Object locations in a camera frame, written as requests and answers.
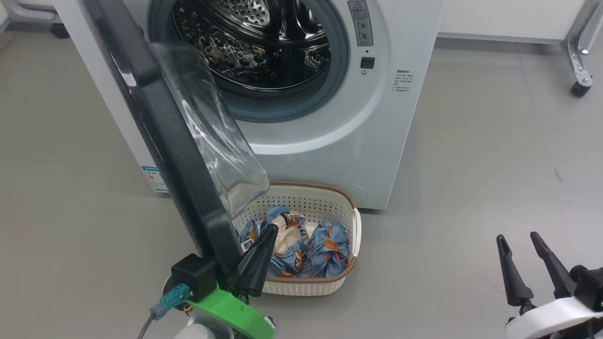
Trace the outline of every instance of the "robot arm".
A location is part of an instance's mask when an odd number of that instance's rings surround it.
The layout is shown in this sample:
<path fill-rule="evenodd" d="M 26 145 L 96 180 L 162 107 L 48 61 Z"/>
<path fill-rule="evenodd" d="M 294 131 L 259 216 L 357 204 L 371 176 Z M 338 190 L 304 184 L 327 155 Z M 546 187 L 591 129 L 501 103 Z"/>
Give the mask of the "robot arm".
<path fill-rule="evenodd" d="M 519 317 L 507 325 L 508 339 L 603 338 L 603 268 L 588 270 L 579 265 L 568 272 L 540 235 L 530 234 L 538 256 L 544 260 L 555 285 L 555 301 L 534 306 L 532 290 L 524 283 L 503 235 L 496 238 L 507 302 L 519 306 Z"/>

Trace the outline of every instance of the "caster wheel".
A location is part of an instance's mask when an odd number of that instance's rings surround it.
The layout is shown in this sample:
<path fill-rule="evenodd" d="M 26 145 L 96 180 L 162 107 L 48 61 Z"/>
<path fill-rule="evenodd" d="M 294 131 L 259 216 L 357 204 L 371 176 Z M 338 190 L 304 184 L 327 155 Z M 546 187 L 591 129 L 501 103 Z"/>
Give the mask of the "caster wheel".
<path fill-rule="evenodd" d="M 573 86 L 572 86 L 571 93 L 574 94 L 578 98 L 582 98 L 589 91 L 589 89 L 590 89 L 590 86 L 589 87 L 582 86 L 581 84 L 579 84 L 576 81 L 576 83 L 573 84 Z"/>
<path fill-rule="evenodd" d="M 67 28 L 63 24 L 52 24 L 50 33 L 59 39 L 67 39 L 69 37 L 69 32 L 67 32 Z"/>

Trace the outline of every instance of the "stainless steel drum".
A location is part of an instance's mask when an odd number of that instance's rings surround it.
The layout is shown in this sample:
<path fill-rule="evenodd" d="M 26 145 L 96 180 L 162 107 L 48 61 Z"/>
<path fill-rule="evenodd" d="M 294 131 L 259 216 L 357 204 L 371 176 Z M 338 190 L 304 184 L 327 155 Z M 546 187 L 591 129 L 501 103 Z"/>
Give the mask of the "stainless steel drum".
<path fill-rule="evenodd" d="M 214 73 L 247 89 L 292 88 L 330 66 L 323 27 L 300 0 L 178 0 L 172 16 Z"/>

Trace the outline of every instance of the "open door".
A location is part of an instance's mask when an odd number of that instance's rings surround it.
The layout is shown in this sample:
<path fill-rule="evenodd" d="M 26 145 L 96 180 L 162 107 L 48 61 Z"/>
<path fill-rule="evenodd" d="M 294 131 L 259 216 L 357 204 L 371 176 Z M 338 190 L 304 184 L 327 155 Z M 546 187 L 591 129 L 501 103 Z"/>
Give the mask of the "open door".
<path fill-rule="evenodd" d="M 148 44 L 121 0 L 84 0 L 97 39 L 183 221 L 226 276 L 242 252 L 232 219 L 269 188 L 202 53 Z"/>

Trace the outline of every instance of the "white robot part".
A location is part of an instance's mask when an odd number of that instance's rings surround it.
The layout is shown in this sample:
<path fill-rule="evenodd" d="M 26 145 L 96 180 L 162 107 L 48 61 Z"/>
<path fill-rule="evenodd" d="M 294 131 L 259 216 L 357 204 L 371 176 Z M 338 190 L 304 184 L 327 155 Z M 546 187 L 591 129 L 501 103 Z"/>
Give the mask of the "white robot part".
<path fill-rule="evenodd" d="M 506 325 L 507 338 L 541 338 L 594 318 L 603 318 L 603 312 L 593 312 L 575 297 L 557 299 L 510 321 Z M 595 338 L 603 338 L 603 331 Z"/>
<path fill-rule="evenodd" d="M 216 336 L 201 324 L 191 324 L 178 332 L 174 339 L 216 339 Z"/>

